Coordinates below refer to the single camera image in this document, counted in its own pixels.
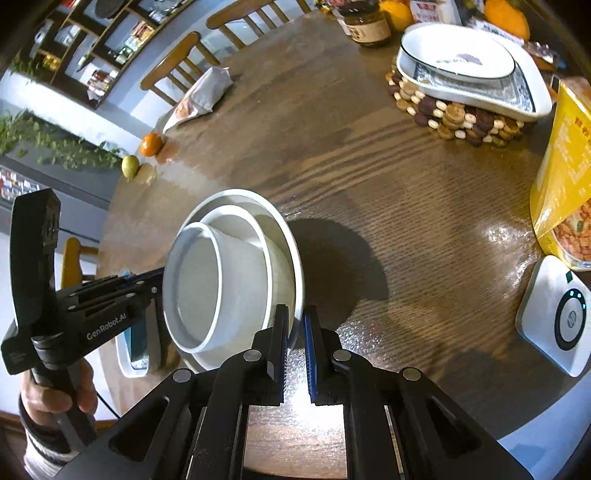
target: yellow snack bag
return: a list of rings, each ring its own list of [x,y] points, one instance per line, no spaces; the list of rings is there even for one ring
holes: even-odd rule
[[[582,77],[560,82],[530,214],[546,254],[573,270],[591,270],[591,87]]]

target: white plastic bag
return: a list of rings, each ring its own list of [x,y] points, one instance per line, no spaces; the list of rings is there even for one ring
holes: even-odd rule
[[[164,125],[164,133],[175,125],[213,111],[213,106],[231,84],[228,69],[211,67],[185,93]]]

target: stacked plates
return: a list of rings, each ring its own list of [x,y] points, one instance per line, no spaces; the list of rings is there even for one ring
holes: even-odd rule
[[[163,281],[164,317],[196,371],[218,368],[290,310],[293,347],[304,306],[297,245],[269,201],[248,190],[217,193],[192,211],[173,243]]]
[[[530,55],[489,32],[438,23],[413,25],[402,36],[396,67],[427,95],[515,120],[536,121],[552,109]]]

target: chair backrest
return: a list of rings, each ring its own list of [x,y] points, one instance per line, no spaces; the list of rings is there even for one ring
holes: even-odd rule
[[[139,83],[139,87],[142,90],[152,90],[165,102],[170,103],[172,106],[176,105],[177,102],[156,87],[156,83],[168,78],[183,92],[183,94],[187,93],[189,88],[176,78],[173,75],[173,72],[180,74],[185,80],[187,80],[189,85],[194,84],[198,78],[203,75],[201,69],[189,59],[189,54],[193,47],[197,48],[211,65],[220,65],[213,53],[201,43],[201,34],[199,32],[191,32],[187,34],[187,36],[184,37],[178,45],[144,77]],[[189,71],[182,67],[182,63],[189,67]]]
[[[306,0],[295,1],[305,14],[310,12],[310,7],[308,7],[306,4]],[[219,29],[225,36],[227,36],[228,40],[230,40],[236,46],[236,48],[244,48],[246,47],[244,42],[240,40],[240,38],[238,38],[226,24],[234,20],[244,20],[257,37],[262,37],[264,34],[263,31],[254,22],[250,15],[256,13],[259,17],[261,17],[261,20],[263,20],[267,27],[270,29],[277,28],[277,25],[273,23],[273,21],[262,9],[267,5],[271,7],[281,22],[289,22],[289,19],[285,13],[282,12],[282,10],[273,0],[238,0],[227,7],[222,8],[219,12],[214,13],[207,19],[206,25],[211,30]]]
[[[80,256],[92,255],[95,257],[98,254],[99,249],[81,245],[80,241],[75,236],[71,236],[68,240],[66,240],[66,244],[64,246],[64,257],[61,264],[60,288],[81,285],[83,281],[93,279],[94,275],[84,275],[82,273]]]

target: black cable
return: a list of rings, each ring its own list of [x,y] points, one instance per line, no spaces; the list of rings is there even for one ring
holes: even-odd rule
[[[110,405],[109,405],[107,402],[105,402],[105,399],[104,399],[103,397],[101,397],[101,396],[100,396],[100,393],[98,393],[98,392],[97,392],[97,393],[96,393],[96,396],[97,396],[97,397],[99,397],[99,400],[100,400],[101,402],[103,402],[103,404],[105,405],[105,407],[107,407],[107,408],[109,409],[109,411],[110,411],[110,412],[111,412],[113,415],[115,415],[115,418],[116,418],[117,420],[119,420],[119,419],[121,418],[119,415],[117,415],[117,412],[116,412],[115,410],[113,410],[113,408],[112,408],[112,407],[111,407],[111,406],[110,406]]]

